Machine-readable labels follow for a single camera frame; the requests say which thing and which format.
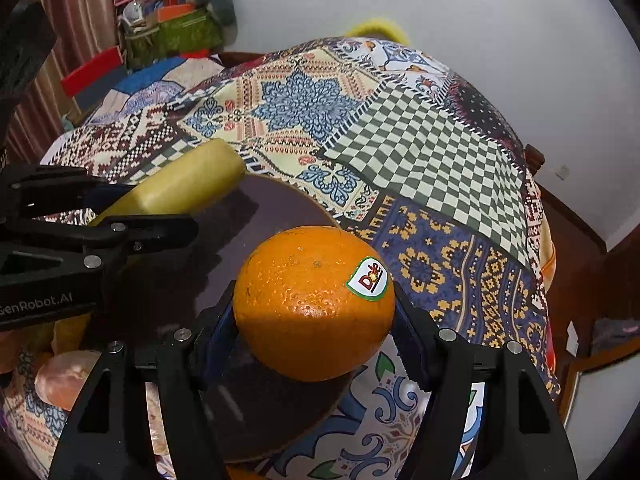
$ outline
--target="fruit sticker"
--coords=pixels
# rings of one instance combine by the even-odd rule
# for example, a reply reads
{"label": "fruit sticker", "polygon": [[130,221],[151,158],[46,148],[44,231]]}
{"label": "fruit sticker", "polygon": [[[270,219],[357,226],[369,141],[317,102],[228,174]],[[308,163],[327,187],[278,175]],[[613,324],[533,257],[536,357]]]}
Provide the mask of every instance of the fruit sticker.
{"label": "fruit sticker", "polygon": [[365,258],[347,282],[347,288],[364,300],[377,301],[386,291],[388,272],[375,258]]}

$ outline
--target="wall socket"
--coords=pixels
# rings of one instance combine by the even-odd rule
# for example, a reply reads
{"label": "wall socket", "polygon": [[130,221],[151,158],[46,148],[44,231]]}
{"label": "wall socket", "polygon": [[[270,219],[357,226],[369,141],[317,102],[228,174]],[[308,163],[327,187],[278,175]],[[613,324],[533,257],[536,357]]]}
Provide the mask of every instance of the wall socket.
{"label": "wall socket", "polygon": [[569,167],[565,166],[564,164],[562,166],[560,166],[560,168],[556,171],[556,176],[560,179],[560,180],[565,180],[568,176],[569,176]]}

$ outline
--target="bedspread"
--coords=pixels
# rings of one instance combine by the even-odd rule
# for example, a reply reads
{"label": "bedspread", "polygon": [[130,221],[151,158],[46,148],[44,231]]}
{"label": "bedspread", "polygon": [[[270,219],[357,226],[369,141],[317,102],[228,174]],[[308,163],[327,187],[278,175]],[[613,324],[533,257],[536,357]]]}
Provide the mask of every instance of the bedspread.
{"label": "bedspread", "polygon": [[[414,304],[441,327],[489,346],[518,340],[551,396],[558,394],[547,363],[540,263],[541,235],[547,232],[538,189],[522,144],[502,115],[444,64],[390,41],[327,38],[222,71],[187,93],[127,114],[110,115],[108,108],[103,105],[100,115],[110,122],[94,116],[71,133],[51,162],[135,184],[221,137],[248,171],[296,186],[372,245]],[[61,220],[86,222],[90,215],[76,212]],[[394,346],[385,342],[367,372],[371,380],[404,380],[397,360]],[[52,453],[66,414],[37,399],[32,365],[32,356],[21,356],[18,380],[23,413],[31,417],[26,425],[37,427],[41,449],[33,450],[33,439],[19,440],[23,449],[32,448],[32,467],[42,476],[48,467],[43,456]],[[469,428],[476,433],[482,392],[475,385],[470,400]],[[364,406],[356,404],[341,404],[335,415],[355,424],[350,434],[360,434],[362,421],[372,416],[367,412],[373,410],[361,412]],[[9,420],[16,407],[5,402],[4,410]],[[376,477],[392,477],[401,466],[419,419],[402,419],[398,434],[404,444],[397,438],[389,444],[386,452],[398,456],[385,458],[394,466]],[[10,420],[5,425],[15,431]],[[371,464],[386,464],[367,462],[384,455],[382,448],[377,455],[368,448],[343,449],[337,458],[322,459],[318,441],[332,431],[316,431],[306,444],[311,449],[279,454],[258,470],[269,478],[292,478],[287,465],[303,456],[315,460],[304,465],[305,478],[345,474],[362,480],[361,471]],[[457,477],[468,470],[472,452],[465,454],[474,435],[461,446]],[[160,459],[159,468],[171,477],[170,463]]]}

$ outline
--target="floral tablecloth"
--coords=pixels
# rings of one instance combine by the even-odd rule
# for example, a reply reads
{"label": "floral tablecloth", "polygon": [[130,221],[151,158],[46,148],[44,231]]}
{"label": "floral tablecloth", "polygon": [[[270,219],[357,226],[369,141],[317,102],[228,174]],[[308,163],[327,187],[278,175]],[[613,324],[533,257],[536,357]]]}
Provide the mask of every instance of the floral tablecloth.
{"label": "floral tablecloth", "polygon": [[[453,70],[389,41],[328,38],[167,95],[126,114],[103,105],[112,122],[78,128],[51,162],[137,183],[221,137],[248,171],[293,184],[372,245],[440,326],[478,344],[520,341],[558,394],[538,191],[511,127]],[[45,478],[66,413],[37,398],[33,361],[20,356],[1,423]],[[273,480],[395,478],[428,398],[389,336],[323,424],[252,467]],[[474,384],[454,478],[469,470],[483,400]],[[157,462],[172,478],[169,457]]]}

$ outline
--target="screw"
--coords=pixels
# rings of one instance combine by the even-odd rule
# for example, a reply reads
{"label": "screw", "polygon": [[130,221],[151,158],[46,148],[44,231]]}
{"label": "screw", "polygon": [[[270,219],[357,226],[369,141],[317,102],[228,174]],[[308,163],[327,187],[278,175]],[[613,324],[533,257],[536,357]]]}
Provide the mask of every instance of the screw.
{"label": "screw", "polygon": [[517,341],[509,341],[507,343],[507,350],[512,354],[519,354],[522,352],[522,345]]}
{"label": "screw", "polygon": [[87,269],[97,269],[102,265],[102,259],[96,254],[89,254],[84,257],[84,266]]}
{"label": "screw", "polygon": [[438,332],[438,336],[443,341],[454,341],[458,335],[450,328],[443,328]]}
{"label": "screw", "polygon": [[174,339],[176,341],[187,341],[191,337],[191,330],[188,328],[179,328],[174,332]]}
{"label": "screw", "polygon": [[111,341],[107,345],[107,350],[110,354],[117,354],[120,350],[124,348],[124,343],[122,341]]}

